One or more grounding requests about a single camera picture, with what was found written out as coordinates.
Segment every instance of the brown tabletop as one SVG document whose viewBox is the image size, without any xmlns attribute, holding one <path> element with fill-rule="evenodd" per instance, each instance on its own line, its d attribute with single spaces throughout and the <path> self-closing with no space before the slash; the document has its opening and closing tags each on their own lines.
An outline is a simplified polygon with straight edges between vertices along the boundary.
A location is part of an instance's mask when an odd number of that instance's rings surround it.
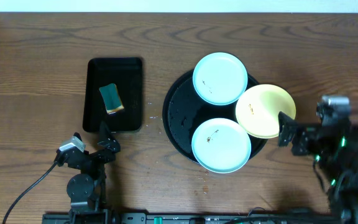
<svg viewBox="0 0 358 224">
<path fill-rule="evenodd" d="M 172 83 L 211 52 L 239 57 L 261 83 L 286 89 L 298 121 L 317 122 L 323 94 L 348 95 L 358 122 L 358 14 L 0 14 L 0 223 L 15 198 L 52 164 L 60 143 L 82 129 L 87 63 L 142 57 L 144 121 L 115 134 L 106 165 L 109 203 L 119 210 L 247 213 L 253 207 L 327 212 L 312 158 L 294 157 L 271 139 L 242 169 L 214 174 L 183 157 L 161 120 Z M 8 223 L 40 223 L 70 209 L 56 167 L 14 208 Z"/>
</svg>

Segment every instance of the white wall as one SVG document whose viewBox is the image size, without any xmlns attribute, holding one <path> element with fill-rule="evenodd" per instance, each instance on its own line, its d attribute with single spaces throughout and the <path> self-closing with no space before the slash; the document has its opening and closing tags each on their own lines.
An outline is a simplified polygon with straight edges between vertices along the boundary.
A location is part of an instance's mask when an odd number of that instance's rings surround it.
<svg viewBox="0 0 358 224">
<path fill-rule="evenodd" d="M 0 0 L 0 12 L 358 12 L 358 0 Z"/>
</svg>

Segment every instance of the round black tray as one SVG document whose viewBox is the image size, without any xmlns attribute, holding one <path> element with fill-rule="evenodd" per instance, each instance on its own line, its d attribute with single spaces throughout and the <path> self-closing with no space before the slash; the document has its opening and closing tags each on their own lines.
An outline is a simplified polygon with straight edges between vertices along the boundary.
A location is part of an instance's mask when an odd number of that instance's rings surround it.
<svg viewBox="0 0 358 224">
<path fill-rule="evenodd" d="M 175 148 L 185 157 L 198 163 L 191 150 L 191 139 L 197 127 L 213 118 L 227 118 L 237 122 L 236 102 L 216 106 L 201 99 L 193 86 L 193 70 L 182 75 L 169 89 L 162 109 L 165 132 Z M 248 75 L 247 89 L 258 85 L 258 81 Z M 267 139 L 249 136 L 251 155 L 254 157 L 266 144 Z"/>
</svg>

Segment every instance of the rectangular black tray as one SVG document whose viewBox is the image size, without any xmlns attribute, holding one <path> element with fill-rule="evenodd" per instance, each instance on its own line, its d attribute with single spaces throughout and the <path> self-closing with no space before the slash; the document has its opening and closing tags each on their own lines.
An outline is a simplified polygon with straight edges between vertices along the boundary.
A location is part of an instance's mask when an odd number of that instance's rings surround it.
<svg viewBox="0 0 358 224">
<path fill-rule="evenodd" d="M 117 85 L 124 111 L 108 115 L 99 88 Z M 143 70 L 140 58 L 94 58 L 88 63 L 83 129 L 99 131 L 105 121 L 111 131 L 137 131 L 142 126 Z"/>
</svg>

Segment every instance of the green sponge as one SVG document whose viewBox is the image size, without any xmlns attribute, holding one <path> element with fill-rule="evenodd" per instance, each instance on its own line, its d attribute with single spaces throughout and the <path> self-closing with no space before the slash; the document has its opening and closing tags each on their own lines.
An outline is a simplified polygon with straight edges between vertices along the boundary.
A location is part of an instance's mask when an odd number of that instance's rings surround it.
<svg viewBox="0 0 358 224">
<path fill-rule="evenodd" d="M 107 114 L 113 114 L 124 109 L 124 106 L 122 105 L 121 99 L 118 95 L 116 84 L 112 83 L 104 87 L 100 87 L 99 91 L 100 94 L 102 94 Z"/>
</svg>

